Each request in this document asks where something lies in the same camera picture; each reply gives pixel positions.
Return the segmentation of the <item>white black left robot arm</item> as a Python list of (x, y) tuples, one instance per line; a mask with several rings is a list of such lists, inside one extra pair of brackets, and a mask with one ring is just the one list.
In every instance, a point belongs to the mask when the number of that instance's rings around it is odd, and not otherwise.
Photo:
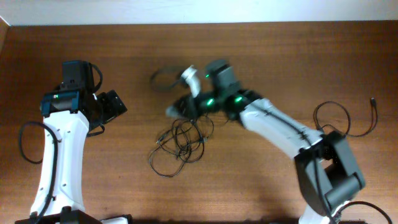
[(82, 194), (83, 150), (87, 138), (105, 131), (105, 124), (127, 111), (114, 90), (99, 92), (97, 65), (84, 60), (62, 64), (62, 82), (40, 102), (41, 122), (28, 126), (44, 129), (44, 155), (39, 188), (23, 223), (99, 223), (85, 212)]

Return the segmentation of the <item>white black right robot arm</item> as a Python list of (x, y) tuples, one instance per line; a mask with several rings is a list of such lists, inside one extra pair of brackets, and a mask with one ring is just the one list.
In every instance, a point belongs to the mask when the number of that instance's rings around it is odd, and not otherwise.
[(309, 128), (254, 90), (243, 88), (227, 61), (215, 60), (206, 66), (210, 91), (201, 89), (194, 66), (182, 69), (179, 75), (190, 93), (177, 100), (168, 114), (197, 119), (223, 111), (294, 161), (300, 192), (307, 203), (299, 223), (338, 223), (343, 209), (364, 189), (364, 175), (343, 134)]

